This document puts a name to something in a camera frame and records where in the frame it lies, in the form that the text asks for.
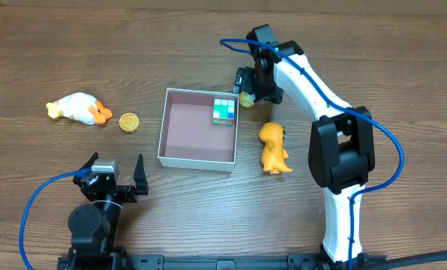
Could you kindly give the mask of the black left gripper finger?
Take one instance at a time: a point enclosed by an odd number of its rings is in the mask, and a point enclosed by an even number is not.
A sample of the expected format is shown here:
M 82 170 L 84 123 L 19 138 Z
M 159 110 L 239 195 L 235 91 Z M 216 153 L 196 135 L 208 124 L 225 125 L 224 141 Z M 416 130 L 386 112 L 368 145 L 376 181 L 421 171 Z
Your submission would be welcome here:
M 137 195 L 148 195 L 149 185 L 146 178 L 143 155 L 139 154 L 133 173 L 133 180 L 135 181 L 136 194 Z
M 90 170 L 95 161 L 99 158 L 97 152 L 95 152 L 88 161 L 81 167 L 82 170 Z

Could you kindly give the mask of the yellow blue toy ball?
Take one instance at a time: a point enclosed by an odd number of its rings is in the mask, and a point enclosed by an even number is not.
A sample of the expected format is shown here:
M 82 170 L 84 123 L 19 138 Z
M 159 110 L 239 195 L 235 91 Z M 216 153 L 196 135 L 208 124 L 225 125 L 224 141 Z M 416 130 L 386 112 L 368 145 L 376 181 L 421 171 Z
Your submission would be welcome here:
M 239 103 L 243 107 L 252 107 L 254 105 L 254 99 L 254 94 L 248 94 L 244 91 L 239 94 Z

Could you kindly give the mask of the colourful puzzle cube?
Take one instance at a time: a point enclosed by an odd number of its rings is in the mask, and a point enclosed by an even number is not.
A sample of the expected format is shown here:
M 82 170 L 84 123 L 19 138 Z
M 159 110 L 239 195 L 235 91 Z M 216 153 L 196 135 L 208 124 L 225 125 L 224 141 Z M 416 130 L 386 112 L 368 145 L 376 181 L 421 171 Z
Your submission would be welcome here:
M 233 126 L 236 120 L 236 102 L 228 99 L 215 99 L 212 113 L 213 125 Z

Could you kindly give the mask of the yellow round wheel toy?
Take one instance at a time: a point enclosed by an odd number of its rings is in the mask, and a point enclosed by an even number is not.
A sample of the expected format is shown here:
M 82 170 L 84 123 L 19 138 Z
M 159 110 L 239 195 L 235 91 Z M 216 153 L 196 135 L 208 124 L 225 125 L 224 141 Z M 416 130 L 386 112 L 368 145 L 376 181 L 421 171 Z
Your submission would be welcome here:
M 118 123 L 119 127 L 127 133 L 133 133 L 137 131 L 140 126 L 140 120 L 138 116 L 132 112 L 126 112 L 125 114 L 123 114 Z

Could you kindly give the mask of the orange dinosaur toy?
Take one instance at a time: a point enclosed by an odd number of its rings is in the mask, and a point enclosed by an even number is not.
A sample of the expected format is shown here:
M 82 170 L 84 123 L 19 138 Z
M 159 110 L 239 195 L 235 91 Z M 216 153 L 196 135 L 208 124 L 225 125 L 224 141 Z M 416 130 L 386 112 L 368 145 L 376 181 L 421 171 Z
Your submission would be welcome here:
M 289 154 L 284 148 L 285 135 L 284 127 L 277 122 L 267 122 L 260 129 L 259 139 L 265 144 L 261 154 L 263 172 L 280 174 L 293 171 L 286 164 Z

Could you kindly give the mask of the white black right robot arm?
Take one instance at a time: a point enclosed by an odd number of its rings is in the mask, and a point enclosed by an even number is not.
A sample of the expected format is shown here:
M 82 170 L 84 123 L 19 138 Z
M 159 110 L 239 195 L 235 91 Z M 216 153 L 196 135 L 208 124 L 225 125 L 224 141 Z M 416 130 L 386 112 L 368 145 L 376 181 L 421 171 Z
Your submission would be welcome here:
M 234 91 L 246 107 L 261 100 L 277 104 L 288 94 L 311 123 L 308 166 L 325 200 L 323 262 L 331 269 L 351 269 L 363 253 L 360 206 L 375 167 L 371 114 L 333 93 L 295 42 L 244 43 L 255 65 L 238 69 Z

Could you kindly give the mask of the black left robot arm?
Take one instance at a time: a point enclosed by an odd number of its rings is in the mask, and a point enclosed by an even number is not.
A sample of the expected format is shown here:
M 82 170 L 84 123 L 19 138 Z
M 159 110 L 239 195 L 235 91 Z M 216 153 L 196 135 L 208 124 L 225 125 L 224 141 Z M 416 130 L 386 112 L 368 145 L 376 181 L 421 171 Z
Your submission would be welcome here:
M 71 247 L 79 254 L 110 254 L 116 251 L 116 236 L 125 203 L 135 203 L 149 193 L 143 156 L 140 154 L 133 173 L 134 183 L 121 185 L 118 164 L 99 160 L 98 153 L 73 177 L 88 204 L 75 208 L 68 218 Z

